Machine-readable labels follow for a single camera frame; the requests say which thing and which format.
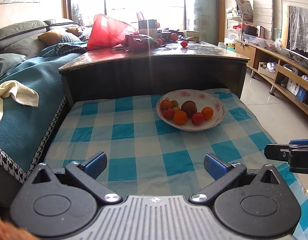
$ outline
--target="red tomato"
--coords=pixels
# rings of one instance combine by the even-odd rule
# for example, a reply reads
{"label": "red tomato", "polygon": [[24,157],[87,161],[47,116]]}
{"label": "red tomato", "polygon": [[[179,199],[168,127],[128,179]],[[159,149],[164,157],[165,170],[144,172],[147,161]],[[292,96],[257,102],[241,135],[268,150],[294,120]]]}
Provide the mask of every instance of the red tomato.
{"label": "red tomato", "polygon": [[167,120],[170,120],[170,119],[173,119],[175,112],[172,108],[165,108],[161,112],[161,114],[164,118],[166,118]]}
{"label": "red tomato", "polygon": [[183,48],[185,48],[187,46],[187,41],[182,41],[180,44],[182,45]]}
{"label": "red tomato", "polygon": [[205,117],[202,113],[195,113],[191,117],[193,125],[200,125],[205,120]]}

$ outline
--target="wooden cabinet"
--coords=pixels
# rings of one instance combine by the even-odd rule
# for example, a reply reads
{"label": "wooden cabinet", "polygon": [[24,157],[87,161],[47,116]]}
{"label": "wooden cabinet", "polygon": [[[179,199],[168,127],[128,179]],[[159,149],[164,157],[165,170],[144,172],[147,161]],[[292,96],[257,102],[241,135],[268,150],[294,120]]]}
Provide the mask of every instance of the wooden cabinet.
{"label": "wooden cabinet", "polygon": [[[287,77],[302,86],[308,93],[308,82],[300,77],[300,75],[303,74],[308,75],[307,68],[297,64],[297,62],[294,60],[284,57],[277,52],[269,51],[253,44],[246,44],[244,41],[236,41],[235,52],[250,58],[247,66],[253,70],[251,77],[253,78],[255,73],[257,73],[262,78],[266,79],[272,85],[272,88],[269,92],[271,95],[274,95],[275,89],[279,90],[283,95],[285,95],[289,100],[291,100],[296,106],[298,106],[308,115],[308,100],[306,99],[305,102],[300,101],[293,93],[291,93],[285,87],[281,86],[281,81]],[[277,63],[274,79],[271,79],[258,72],[258,66],[260,62]],[[288,63],[289,65],[297,68],[300,74],[296,75],[288,69],[284,68],[283,65],[285,63]]]}
{"label": "wooden cabinet", "polygon": [[254,60],[256,49],[248,44],[236,42],[235,52],[245,57],[249,57],[250,60],[247,62],[247,66],[250,68],[254,67]]}

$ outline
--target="teal blanket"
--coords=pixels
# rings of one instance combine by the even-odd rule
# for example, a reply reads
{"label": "teal blanket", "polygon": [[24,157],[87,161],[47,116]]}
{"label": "teal blanket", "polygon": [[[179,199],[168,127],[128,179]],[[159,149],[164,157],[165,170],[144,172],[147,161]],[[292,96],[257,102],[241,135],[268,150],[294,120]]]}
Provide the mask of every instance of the teal blanket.
{"label": "teal blanket", "polygon": [[0,78],[0,84],[17,80],[35,90],[39,96],[38,107],[20,105],[11,97],[4,99],[0,148],[25,173],[65,95],[58,68],[80,55],[57,56],[54,45],[42,50],[39,57],[15,65]]}

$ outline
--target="white bowl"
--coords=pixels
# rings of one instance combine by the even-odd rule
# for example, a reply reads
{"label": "white bowl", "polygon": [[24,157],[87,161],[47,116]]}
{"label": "white bowl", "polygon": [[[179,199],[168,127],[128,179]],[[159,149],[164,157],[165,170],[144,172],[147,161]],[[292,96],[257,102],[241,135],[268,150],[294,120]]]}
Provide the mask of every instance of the white bowl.
{"label": "white bowl", "polygon": [[[182,125],[175,124],[173,119],[167,120],[161,114],[160,104],[163,100],[173,101],[176,100],[178,102],[178,107],[181,108],[182,104],[186,101],[193,101],[196,104],[197,111],[201,112],[205,107],[211,107],[214,110],[214,115],[209,120],[204,120],[204,122],[200,125],[193,125],[191,119],[189,118],[186,123]],[[218,125],[225,116],[225,107],[223,103],[216,98],[215,96],[206,93],[204,91],[193,90],[193,89],[182,89],[176,90],[173,92],[169,92],[166,95],[162,96],[157,104],[156,104],[156,112],[158,116],[169,125],[178,128],[183,131],[189,132],[198,132],[207,130]]]}

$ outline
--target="wooden table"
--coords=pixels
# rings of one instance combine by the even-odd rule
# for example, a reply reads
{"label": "wooden table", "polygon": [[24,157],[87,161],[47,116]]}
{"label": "wooden table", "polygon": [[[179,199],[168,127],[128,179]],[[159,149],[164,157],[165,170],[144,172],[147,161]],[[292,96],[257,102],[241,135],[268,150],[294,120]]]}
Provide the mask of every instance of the wooden table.
{"label": "wooden table", "polygon": [[65,64],[59,71],[70,105],[178,89],[229,88],[241,96],[247,57],[204,42],[179,43],[142,52],[93,50]]}
{"label": "wooden table", "polygon": [[[301,102],[293,93],[287,90],[285,87],[281,86],[281,81],[288,77],[292,81],[298,83],[304,89],[308,91],[308,82],[302,79],[300,76],[297,76],[293,72],[287,70],[283,67],[284,64],[289,64],[297,68],[302,73],[308,75],[308,69],[296,63],[294,60],[285,57],[277,52],[269,51],[262,47],[246,43],[244,41],[236,41],[235,52],[249,57],[250,60],[247,63],[247,67],[252,70],[252,77],[255,73],[259,74],[262,78],[266,79],[271,85],[270,90],[271,95],[275,95],[275,90],[279,90],[283,95],[290,99],[295,105],[297,105],[301,110],[303,110],[308,115],[308,104]],[[276,62],[276,75],[274,79],[271,79],[267,76],[258,72],[258,67],[260,62]]]}

